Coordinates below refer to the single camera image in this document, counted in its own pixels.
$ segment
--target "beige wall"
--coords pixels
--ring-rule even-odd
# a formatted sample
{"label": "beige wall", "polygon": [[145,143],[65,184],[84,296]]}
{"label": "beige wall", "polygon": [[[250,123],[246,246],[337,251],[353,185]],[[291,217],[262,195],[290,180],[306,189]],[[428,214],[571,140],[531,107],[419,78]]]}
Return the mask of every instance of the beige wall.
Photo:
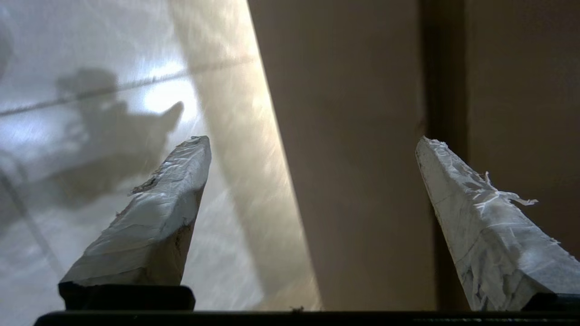
{"label": "beige wall", "polygon": [[416,2],[249,4],[325,307],[434,309]]}
{"label": "beige wall", "polygon": [[580,1],[469,1],[469,160],[580,256]]}

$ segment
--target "wall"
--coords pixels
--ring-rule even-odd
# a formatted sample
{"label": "wall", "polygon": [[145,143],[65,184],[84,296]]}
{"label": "wall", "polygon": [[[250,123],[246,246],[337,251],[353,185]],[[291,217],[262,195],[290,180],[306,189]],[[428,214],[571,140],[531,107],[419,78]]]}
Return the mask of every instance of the wall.
{"label": "wall", "polygon": [[417,3],[249,5],[325,308],[434,309]]}
{"label": "wall", "polygon": [[467,3],[469,161],[580,256],[580,2]]}

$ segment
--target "brushed metal surface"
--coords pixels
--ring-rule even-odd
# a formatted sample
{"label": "brushed metal surface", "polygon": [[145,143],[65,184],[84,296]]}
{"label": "brushed metal surface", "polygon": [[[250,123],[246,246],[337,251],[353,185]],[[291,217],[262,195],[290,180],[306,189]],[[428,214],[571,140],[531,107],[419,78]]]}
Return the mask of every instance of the brushed metal surface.
{"label": "brushed metal surface", "polygon": [[214,157],[183,277],[196,309],[319,307],[245,1],[0,4],[6,325],[63,308],[59,278],[191,135]]}

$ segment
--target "dark strip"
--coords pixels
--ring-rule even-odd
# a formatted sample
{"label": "dark strip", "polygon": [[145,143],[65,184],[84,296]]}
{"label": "dark strip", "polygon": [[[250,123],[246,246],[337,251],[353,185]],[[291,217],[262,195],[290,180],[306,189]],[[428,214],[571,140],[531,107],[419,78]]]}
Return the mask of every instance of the dark strip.
{"label": "dark strip", "polygon": [[[468,162],[465,2],[420,0],[419,10],[427,137]],[[443,232],[434,225],[438,309],[468,310]]]}

